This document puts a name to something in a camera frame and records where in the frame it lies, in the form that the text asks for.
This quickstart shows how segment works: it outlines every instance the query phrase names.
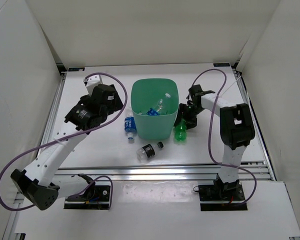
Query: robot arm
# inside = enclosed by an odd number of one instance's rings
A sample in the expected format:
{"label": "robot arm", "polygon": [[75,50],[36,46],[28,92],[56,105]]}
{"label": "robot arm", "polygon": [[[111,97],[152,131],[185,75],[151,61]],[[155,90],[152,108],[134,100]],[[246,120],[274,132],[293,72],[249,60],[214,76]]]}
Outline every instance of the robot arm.
{"label": "robot arm", "polygon": [[[85,79],[88,95],[65,116],[65,121],[54,140],[98,127],[105,122],[108,115],[121,110],[123,103],[114,85],[104,85],[100,76]],[[82,191],[93,180],[84,174],[73,176],[55,176],[56,171],[74,151],[74,148],[85,138],[81,134],[45,148],[37,158],[22,171],[15,169],[11,174],[12,181],[19,191],[40,210],[49,208],[58,198],[75,195]],[[94,185],[81,195],[89,200],[94,196]]]}
{"label": "robot arm", "polygon": [[[211,90],[203,91],[200,85],[194,85],[189,89],[189,96],[191,100],[187,104],[179,105],[174,124],[176,126],[184,119],[187,130],[197,126],[197,115],[204,109],[213,110],[217,94]],[[220,117],[220,136],[224,143],[222,164],[239,167],[247,146],[255,137],[249,106],[245,103],[231,103],[219,97],[214,114]],[[238,173],[238,168],[221,166],[214,181],[220,198],[230,196],[238,188]]]}

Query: green plastic basket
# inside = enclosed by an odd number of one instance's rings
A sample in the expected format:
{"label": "green plastic basket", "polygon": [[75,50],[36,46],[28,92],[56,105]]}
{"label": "green plastic basket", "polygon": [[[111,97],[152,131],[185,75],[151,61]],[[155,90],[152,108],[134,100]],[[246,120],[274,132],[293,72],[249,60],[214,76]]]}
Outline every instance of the green plastic basket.
{"label": "green plastic basket", "polygon": [[[146,113],[159,99],[171,95],[171,105],[167,115],[148,116]],[[131,107],[140,138],[163,140],[170,137],[178,113],[179,94],[174,81],[166,78],[147,78],[136,81],[131,91]]]}

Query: water bottle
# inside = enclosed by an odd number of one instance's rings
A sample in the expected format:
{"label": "water bottle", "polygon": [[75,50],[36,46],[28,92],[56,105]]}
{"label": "water bottle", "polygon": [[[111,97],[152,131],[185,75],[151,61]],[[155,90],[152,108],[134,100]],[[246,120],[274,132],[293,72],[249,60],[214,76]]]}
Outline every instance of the water bottle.
{"label": "water bottle", "polygon": [[175,130],[174,139],[180,143],[185,142],[187,138],[186,121],[182,119],[181,122],[179,122],[179,124],[175,126],[174,130]]}
{"label": "water bottle", "polygon": [[151,144],[147,144],[136,151],[136,155],[140,161],[146,161],[149,158],[154,157],[158,154],[159,150],[164,147],[164,144],[160,141],[153,146]]}
{"label": "water bottle", "polygon": [[157,104],[146,113],[149,116],[167,115],[171,105],[171,95],[166,93]]}
{"label": "water bottle", "polygon": [[134,140],[134,134],[137,132],[135,118],[130,107],[126,108],[125,114],[124,131],[128,137],[129,142],[132,142]]}

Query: bottle label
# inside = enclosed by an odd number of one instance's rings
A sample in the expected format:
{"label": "bottle label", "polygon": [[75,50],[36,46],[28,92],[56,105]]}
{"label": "bottle label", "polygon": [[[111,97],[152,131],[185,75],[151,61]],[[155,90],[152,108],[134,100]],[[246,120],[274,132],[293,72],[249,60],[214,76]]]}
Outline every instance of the bottle label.
{"label": "bottle label", "polygon": [[156,112],[156,110],[154,110],[152,107],[150,108],[150,110],[146,113],[149,116],[159,116],[160,114],[158,112]]}
{"label": "bottle label", "polygon": [[145,151],[146,156],[149,158],[153,157],[156,153],[154,148],[151,146],[151,144],[145,145],[143,147],[143,150]]}
{"label": "bottle label", "polygon": [[124,120],[124,130],[134,129],[137,130],[135,118],[133,116],[128,116]]}

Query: white enclosure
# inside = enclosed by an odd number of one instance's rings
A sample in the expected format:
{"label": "white enclosure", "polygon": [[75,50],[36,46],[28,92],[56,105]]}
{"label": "white enclosure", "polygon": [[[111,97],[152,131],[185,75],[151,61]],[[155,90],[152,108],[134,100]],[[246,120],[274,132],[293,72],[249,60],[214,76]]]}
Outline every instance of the white enclosure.
{"label": "white enclosure", "polygon": [[[0,0],[0,170],[40,143],[60,83],[55,62],[238,62],[300,227],[300,0]],[[0,188],[10,204],[12,169]],[[9,214],[0,206],[0,239]]]}
{"label": "white enclosure", "polygon": [[[40,26],[22,0],[0,1],[0,171],[20,152],[40,144],[60,76]],[[9,175],[1,194],[13,203]],[[10,212],[0,205],[0,239]]]}

